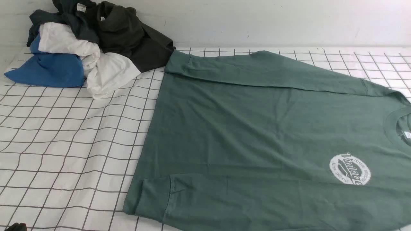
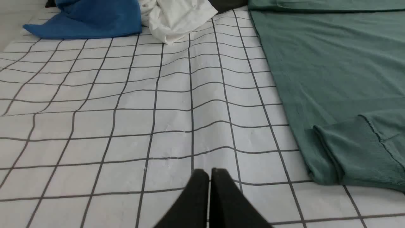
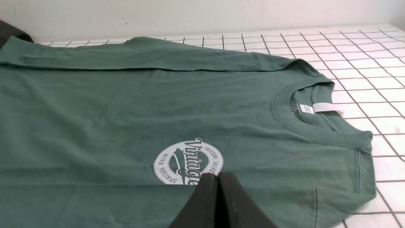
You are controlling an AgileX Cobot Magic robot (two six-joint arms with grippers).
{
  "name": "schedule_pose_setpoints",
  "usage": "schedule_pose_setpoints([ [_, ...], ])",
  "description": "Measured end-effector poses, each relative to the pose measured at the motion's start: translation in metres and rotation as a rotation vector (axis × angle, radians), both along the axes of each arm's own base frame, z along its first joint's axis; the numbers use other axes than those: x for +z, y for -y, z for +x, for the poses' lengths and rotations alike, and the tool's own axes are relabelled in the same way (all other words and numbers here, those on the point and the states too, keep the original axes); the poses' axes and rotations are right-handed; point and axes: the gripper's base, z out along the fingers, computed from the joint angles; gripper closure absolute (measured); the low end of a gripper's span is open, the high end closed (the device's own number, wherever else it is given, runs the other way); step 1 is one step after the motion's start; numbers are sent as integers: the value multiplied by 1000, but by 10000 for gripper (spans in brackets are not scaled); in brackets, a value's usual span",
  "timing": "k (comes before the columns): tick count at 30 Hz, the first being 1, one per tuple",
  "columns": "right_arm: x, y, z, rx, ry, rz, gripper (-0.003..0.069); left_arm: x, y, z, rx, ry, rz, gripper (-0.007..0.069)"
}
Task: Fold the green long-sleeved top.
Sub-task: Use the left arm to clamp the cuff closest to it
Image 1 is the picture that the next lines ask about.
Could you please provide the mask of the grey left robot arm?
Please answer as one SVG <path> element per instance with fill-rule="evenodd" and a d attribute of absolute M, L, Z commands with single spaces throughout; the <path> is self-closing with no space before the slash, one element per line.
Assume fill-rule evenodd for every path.
<path fill-rule="evenodd" d="M 4 231 L 27 231 L 27 226 L 25 223 L 14 223 Z"/>

